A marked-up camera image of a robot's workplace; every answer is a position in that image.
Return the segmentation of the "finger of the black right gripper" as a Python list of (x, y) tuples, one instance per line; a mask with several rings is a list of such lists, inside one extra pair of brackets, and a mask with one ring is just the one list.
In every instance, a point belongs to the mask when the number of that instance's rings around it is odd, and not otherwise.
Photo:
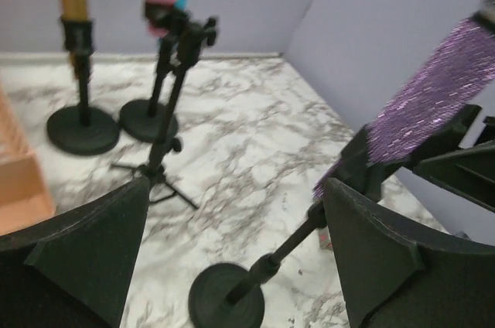
[(413, 173), (487, 210), (494, 210), (494, 140), (422, 160)]

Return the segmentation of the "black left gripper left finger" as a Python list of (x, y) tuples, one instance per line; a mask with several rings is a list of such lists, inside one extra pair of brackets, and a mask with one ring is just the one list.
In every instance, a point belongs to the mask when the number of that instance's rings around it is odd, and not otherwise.
[(145, 177), (1, 237), (3, 327), (118, 327), (149, 208)]

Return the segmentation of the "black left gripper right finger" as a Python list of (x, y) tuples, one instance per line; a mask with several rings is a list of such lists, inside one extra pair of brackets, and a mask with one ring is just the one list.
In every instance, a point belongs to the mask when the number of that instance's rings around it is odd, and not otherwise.
[(442, 233), (336, 179), (323, 204), (352, 327), (492, 327), (494, 248)]

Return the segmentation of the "purple glitter microphone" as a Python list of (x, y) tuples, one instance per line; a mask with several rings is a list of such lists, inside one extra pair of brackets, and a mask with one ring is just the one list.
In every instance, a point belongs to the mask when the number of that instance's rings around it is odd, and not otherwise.
[(381, 184), (403, 166), (422, 159), (425, 142), (438, 134), (494, 80), (494, 0), (459, 22), (386, 103), (364, 125), (319, 180), (336, 178), (367, 196), (380, 196)]

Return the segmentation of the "black mic stand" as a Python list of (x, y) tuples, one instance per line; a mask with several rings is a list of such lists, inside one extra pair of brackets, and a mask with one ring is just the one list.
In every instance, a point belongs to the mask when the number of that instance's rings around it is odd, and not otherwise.
[(64, 46), (73, 57), (78, 80), (79, 103), (55, 111), (47, 120), (48, 139), (58, 149), (78, 156), (100, 155), (118, 143), (120, 128), (107, 112), (90, 106), (90, 57), (94, 52), (90, 20), (62, 18)]
[(159, 102), (163, 82), (172, 70), (170, 63), (177, 37), (171, 32), (160, 40), (155, 68), (155, 82), (149, 99), (134, 99), (126, 103), (119, 112), (121, 128), (140, 142), (153, 143), (159, 133), (166, 106)]
[[(412, 170), (420, 162), (454, 151), (476, 120), (481, 108), (468, 104), (432, 131), (404, 139), (406, 153), (384, 161), (372, 160), (372, 153), (384, 147), (373, 138), (391, 131), (391, 125), (376, 129), (362, 127), (340, 153), (329, 178), (350, 185), (372, 200), (381, 200), (381, 185), (401, 167)], [(314, 230), (326, 228), (323, 201), (308, 209), (305, 221), (274, 252), (261, 256), (249, 269), (221, 262), (202, 271), (194, 280), (188, 299), (189, 317), (195, 327), (259, 327), (265, 315), (261, 285), (273, 278), (282, 261)]]

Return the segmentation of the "black mini tripod stand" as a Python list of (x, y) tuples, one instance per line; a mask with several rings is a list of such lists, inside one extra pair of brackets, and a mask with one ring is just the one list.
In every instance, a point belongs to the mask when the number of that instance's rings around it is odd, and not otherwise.
[(212, 47), (217, 41), (217, 17), (211, 16), (205, 22), (193, 21), (187, 11), (174, 5), (168, 9), (157, 11), (155, 18), (155, 27), (166, 29), (167, 34), (171, 32), (177, 37), (170, 61), (172, 70), (163, 82), (159, 97), (159, 102), (166, 106), (166, 111), (160, 123), (159, 133), (151, 143), (148, 161), (139, 166), (114, 162), (111, 164), (111, 168), (128, 170), (133, 176), (137, 174), (145, 176), (149, 179), (151, 187), (164, 185), (171, 189), (172, 192), (169, 195), (152, 200), (151, 204), (179, 196), (197, 210), (199, 207), (193, 200), (174, 187), (167, 179), (166, 168), (162, 160), (170, 152), (179, 153), (182, 151), (182, 140), (177, 136), (179, 122), (175, 115), (176, 105), (187, 72), (198, 63), (203, 49)]

